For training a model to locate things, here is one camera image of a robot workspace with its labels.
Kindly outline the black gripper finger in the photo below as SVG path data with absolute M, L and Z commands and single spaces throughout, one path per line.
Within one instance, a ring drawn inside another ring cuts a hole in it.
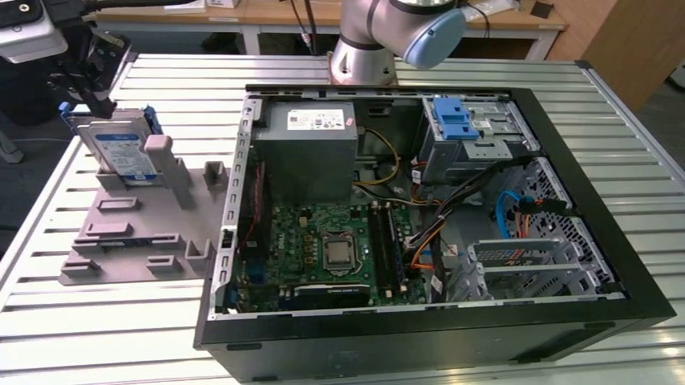
M 99 118 L 112 117 L 111 90 L 127 64 L 131 41 L 117 34 L 69 34 L 68 48 L 45 60 L 48 84 L 84 103 Z

